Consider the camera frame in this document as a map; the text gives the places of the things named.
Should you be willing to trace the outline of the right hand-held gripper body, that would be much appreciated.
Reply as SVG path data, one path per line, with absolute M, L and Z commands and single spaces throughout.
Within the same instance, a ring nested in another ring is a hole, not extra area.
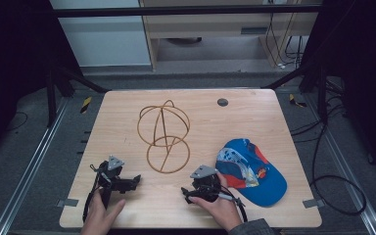
M 200 165 L 190 177 L 193 179 L 194 190 L 189 193 L 190 197 L 199 197 L 208 202 L 214 202 L 221 190 L 217 170 L 207 165 Z

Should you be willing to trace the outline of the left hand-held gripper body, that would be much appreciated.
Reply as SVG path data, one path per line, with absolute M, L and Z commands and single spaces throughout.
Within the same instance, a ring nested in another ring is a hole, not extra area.
M 122 179 L 119 176 L 123 166 L 124 161 L 114 156 L 109 156 L 106 161 L 99 165 L 97 183 L 103 188 L 101 198 L 105 208 L 108 207 L 113 191 L 119 191 L 124 194 L 131 190 L 131 180 Z

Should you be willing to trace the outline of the blue printed baseball cap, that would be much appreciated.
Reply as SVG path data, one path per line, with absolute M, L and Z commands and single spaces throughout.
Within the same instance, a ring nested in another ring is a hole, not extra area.
M 260 207 L 271 207 L 287 191 L 287 181 L 249 139 L 228 141 L 216 156 L 215 168 L 227 186 Z

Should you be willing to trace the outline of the brown wire hat stand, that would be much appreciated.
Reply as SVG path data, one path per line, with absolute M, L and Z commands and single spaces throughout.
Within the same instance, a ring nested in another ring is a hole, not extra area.
M 176 173 L 190 160 L 191 150 L 186 142 L 191 123 L 188 115 L 172 100 L 150 105 L 139 112 L 137 134 L 148 145 L 148 166 L 163 174 Z

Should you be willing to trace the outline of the person's right hand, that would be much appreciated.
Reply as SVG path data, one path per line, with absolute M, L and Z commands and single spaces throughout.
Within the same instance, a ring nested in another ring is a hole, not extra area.
M 211 203 L 199 198 L 195 205 L 208 212 L 215 222 L 226 232 L 242 223 L 242 219 L 234 202 L 218 198 Z

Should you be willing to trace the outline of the person's left hand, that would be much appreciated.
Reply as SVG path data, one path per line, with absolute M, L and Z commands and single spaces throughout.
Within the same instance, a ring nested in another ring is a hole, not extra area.
M 97 190 L 90 201 L 88 214 L 79 235 L 107 235 L 124 209 L 125 203 L 125 199 L 119 200 L 108 211 L 103 204 L 101 191 Z

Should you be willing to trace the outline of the grey tape strip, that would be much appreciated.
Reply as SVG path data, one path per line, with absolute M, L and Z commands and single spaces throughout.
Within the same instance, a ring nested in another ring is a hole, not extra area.
M 78 204 L 77 199 L 62 199 L 58 200 L 56 203 L 56 206 L 58 208 L 64 208 L 64 207 L 76 207 Z
M 309 208 L 322 208 L 325 206 L 325 203 L 322 199 L 316 200 L 316 199 L 310 199 L 303 201 L 303 204 L 306 209 Z

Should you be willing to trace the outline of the yellow black hazard tape piece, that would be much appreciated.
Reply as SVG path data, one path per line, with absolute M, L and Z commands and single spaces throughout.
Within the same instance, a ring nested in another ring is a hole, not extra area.
M 293 94 L 289 94 L 289 103 L 300 108 L 307 107 L 305 102 L 298 102 Z
M 88 109 L 88 107 L 89 107 L 89 105 L 91 103 L 91 100 L 92 100 L 91 96 L 88 96 L 88 97 L 86 97 L 84 99 L 84 101 L 82 103 L 82 106 L 80 108 L 80 111 L 79 111 L 81 114 L 85 114 L 86 113 L 86 111 L 87 111 L 87 109 Z

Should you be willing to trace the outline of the black metal stand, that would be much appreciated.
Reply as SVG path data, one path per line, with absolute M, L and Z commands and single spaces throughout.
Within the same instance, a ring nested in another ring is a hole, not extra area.
M 327 102 L 326 102 L 326 80 L 327 80 L 327 69 L 321 64 L 308 63 L 300 66 L 280 79 L 265 85 L 262 89 L 277 89 L 282 84 L 287 83 L 295 77 L 303 76 L 303 80 L 299 85 L 299 89 L 306 93 L 317 86 L 317 113 L 320 120 L 324 123 L 328 123 L 327 115 Z
M 48 104 L 48 124 L 50 127 L 56 120 L 56 97 L 55 88 L 58 88 L 63 97 L 71 97 L 74 93 L 74 89 L 70 83 L 70 80 L 79 82 L 80 84 L 90 88 L 98 93 L 108 92 L 107 88 L 99 86 L 90 80 L 87 80 L 83 75 L 68 70 L 62 67 L 52 67 L 48 69 L 45 82 L 47 90 L 47 104 Z

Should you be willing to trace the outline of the white cabinet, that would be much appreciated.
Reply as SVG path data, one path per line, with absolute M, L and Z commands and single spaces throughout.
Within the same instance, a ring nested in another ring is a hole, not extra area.
M 55 10 L 139 7 L 138 0 L 50 0 Z M 149 66 L 142 18 L 59 18 L 82 68 Z

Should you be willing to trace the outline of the light wooden desk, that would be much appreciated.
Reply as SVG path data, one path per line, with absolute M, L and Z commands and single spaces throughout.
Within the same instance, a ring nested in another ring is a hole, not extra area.
M 142 7 L 228 6 L 228 5 L 303 5 L 322 0 L 138 0 Z M 275 67 L 286 58 L 287 41 L 293 36 L 308 36 L 315 13 L 225 14 L 144 16 L 142 18 L 150 59 L 157 64 L 160 41 L 166 38 L 195 38 L 256 35 L 269 63 Z

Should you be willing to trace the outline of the aluminium floor rail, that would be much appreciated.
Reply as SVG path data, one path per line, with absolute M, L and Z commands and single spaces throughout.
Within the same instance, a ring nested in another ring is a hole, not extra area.
M 49 146 L 64 118 L 66 109 L 70 102 L 70 98 L 62 98 L 59 107 L 56 110 L 56 117 L 51 125 L 49 125 L 40 139 L 23 175 L 17 184 L 5 209 L 0 215 L 0 235 L 7 235 L 11 225 L 17 216 L 29 187 L 40 168 L 40 165 L 48 151 Z
M 324 201 L 325 206 L 330 209 L 344 214 L 346 216 L 358 216 L 361 218 L 366 230 L 369 235 L 376 235 L 376 211 L 373 209 L 368 197 L 365 195 L 358 179 L 354 175 L 352 169 L 350 168 L 348 162 L 345 160 L 344 155 L 339 148 L 339 145 L 333 136 L 332 132 L 329 130 L 327 124 L 324 124 L 317 113 L 317 105 L 315 100 L 310 95 L 305 95 L 305 100 L 308 108 L 311 110 L 316 123 L 320 123 L 320 132 L 316 138 L 315 150 L 312 155 L 311 162 L 311 181 L 310 185 L 315 189 L 316 194 Z M 315 173 L 315 163 L 316 157 L 319 150 L 321 141 L 326 143 L 326 147 L 330 152 L 331 160 L 338 170 L 339 174 L 325 174 L 316 175 Z M 342 182 L 346 190 L 348 191 L 352 204 L 355 207 L 355 211 L 344 211 L 343 209 L 335 207 L 333 204 L 328 202 L 321 193 L 318 192 L 318 183 L 323 179 L 334 179 Z

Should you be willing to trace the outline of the black horizontal frame bar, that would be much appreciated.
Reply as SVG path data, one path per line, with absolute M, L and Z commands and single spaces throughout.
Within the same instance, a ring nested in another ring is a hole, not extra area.
M 233 5 L 233 6 L 177 6 L 143 8 L 63 9 L 52 10 L 58 18 L 182 16 L 221 14 L 314 13 L 323 10 L 322 4 L 309 5 Z

